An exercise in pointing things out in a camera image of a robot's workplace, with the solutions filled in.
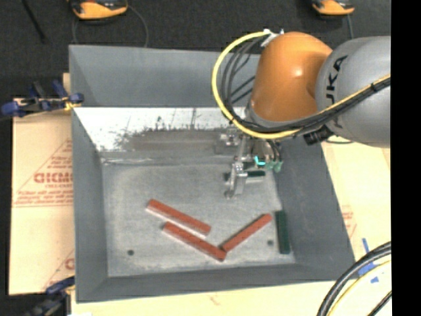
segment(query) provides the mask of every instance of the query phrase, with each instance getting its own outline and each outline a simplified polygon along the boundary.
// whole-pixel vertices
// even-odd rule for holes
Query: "clamp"
[[[35,305],[30,311],[25,312],[23,316],[52,316],[56,315],[60,308],[63,310],[63,315],[68,315],[70,311],[68,289],[74,284],[75,278],[71,276],[48,287],[45,291],[48,298]]]
[[[0,115],[24,117],[45,111],[71,109],[84,101],[82,93],[69,95],[58,80],[53,80],[52,86],[55,96],[47,98],[41,84],[38,81],[33,82],[29,90],[29,97],[3,104],[0,108]]]

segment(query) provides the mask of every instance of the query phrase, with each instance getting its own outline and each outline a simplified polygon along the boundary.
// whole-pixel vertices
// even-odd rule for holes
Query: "black floor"
[[[310,33],[335,48],[364,36],[391,34],[391,0],[351,0],[347,19],[321,20],[303,0],[130,0],[146,21],[148,47],[220,51],[247,32],[269,28]],[[65,0],[27,0],[48,39],[40,41],[20,0],[0,0],[0,104],[26,94],[34,80],[50,80],[68,70],[68,45],[74,41],[74,15]],[[113,23],[78,23],[79,43],[143,46],[145,27],[128,10]],[[41,296],[7,296],[11,200],[11,126],[0,122],[0,315],[20,315]]]

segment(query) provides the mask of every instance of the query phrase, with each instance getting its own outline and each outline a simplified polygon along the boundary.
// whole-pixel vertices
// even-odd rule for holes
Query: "kuka logo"
[[[335,82],[337,79],[337,75],[339,74],[339,71],[341,70],[341,65],[342,62],[348,57],[348,55],[346,56],[342,56],[340,58],[338,58],[335,63],[334,63],[334,69],[336,70],[335,75],[333,76],[332,73],[329,73],[329,77],[328,77],[328,82],[329,84],[326,86],[326,98],[330,99],[330,101],[332,102],[332,104],[334,104],[336,102],[335,100],[335,95],[333,94],[335,92]],[[335,117],[334,118],[334,124],[337,128],[342,129],[342,125],[340,125],[340,123],[338,123],[338,118]]]
[[[34,181],[38,184],[51,182],[73,182],[73,174],[70,172],[40,172],[35,173]]]

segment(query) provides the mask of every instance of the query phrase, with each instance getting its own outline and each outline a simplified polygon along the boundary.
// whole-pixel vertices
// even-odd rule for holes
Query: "yellow cable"
[[[231,44],[229,44],[229,46],[227,46],[227,48],[225,48],[225,50],[223,50],[223,52],[221,52],[221,54],[219,55],[218,59],[215,62],[214,68],[212,70],[212,81],[211,81],[212,82],[212,92],[213,92],[213,96],[215,98],[215,101],[218,104],[218,106],[220,107],[221,111],[224,113],[224,115],[228,118],[228,120],[230,120],[237,128],[239,128],[245,134],[248,134],[249,136],[256,137],[256,138],[262,138],[262,139],[265,139],[265,140],[275,140],[275,139],[280,139],[280,138],[286,138],[286,137],[289,137],[289,136],[292,136],[292,135],[296,134],[297,132],[301,131],[301,129],[298,128],[298,129],[294,129],[294,130],[281,131],[281,132],[275,132],[275,133],[263,133],[263,132],[257,132],[257,131],[251,130],[249,128],[246,128],[244,125],[239,123],[234,118],[234,116],[231,114],[231,112],[229,112],[229,110],[225,107],[224,102],[221,100],[221,98],[219,96],[219,91],[218,91],[217,76],[218,76],[218,70],[220,68],[220,65],[222,64],[222,61],[225,59],[226,55],[232,49],[234,49],[239,44],[241,44],[243,42],[246,42],[250,39],[259,38],[259,37],[267,36],[267,35],[270,35],[270,34],[271,34],[271,32],[269,30],[265,30],[263,32],[250,33],[250,34],[242,36],[241,38],[236,39]],[[379,80],[375,81],[374,84],[377,84],[379,82],[387,80],[389,77],[390,77],[390,74],[388,74],[388,75],[384,76],[383,78],[380,78]],[[330,107],[327,107],[323,111],[320,111],[317,115],[325,113],[326,111],[329,111],[329,110],[341,105],[342,103],[346,102],[348,99],[350,99],[352,97],[355,97],[362,92],[365,92],[370,87],[371,87],[371,84],[361,88],[360,90],[353,93],[352,95],[342,99],[341,101],[339,101],[337,103],[334,103],[333,105],[331,105]]]
[[[383,262],[382,264],[378,265],[377,267],[374,267],[372,270],[368,271],[367,273],[365,273],[364,275],[362,275],[358,279],[356,279],[356,281],[354,281],[354,283],[352,283],[352,285],[350,285],[348,287],[348,289],[346,289],[346,291],[344,291],[344,293],[333,304],[333,306],[329,310],[327,316],[332,316],[334,314],[335,310],[337,310],[338,307],[343,303],[343,301],[345,300],[345,298],[350,293],[352,293],[352,291],[355,290],[358,285],[360,285],[363,282],[366,282],[367,280],[370,280],[372,277],[376,276],[376,274],[378,272],[380,272],[386,265],[388,265],[390,263],[391,263],[391,260],[387,260],[387,261]]]

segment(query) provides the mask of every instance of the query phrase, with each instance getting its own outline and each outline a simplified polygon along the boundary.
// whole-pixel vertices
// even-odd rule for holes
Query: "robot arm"
[[[335,134],[376,147],[390,146],[389,36],[354,39],[333,51],[308,34],[275,36],[260,56],[247,118],[239,118],[230,106],[229,88],[224,90],[226,98],[220,98],[216,73],[235,46],[268,34],[236,40],[215,64],[214,96],[233,124],[265,140],[304,134],[321,140]]]

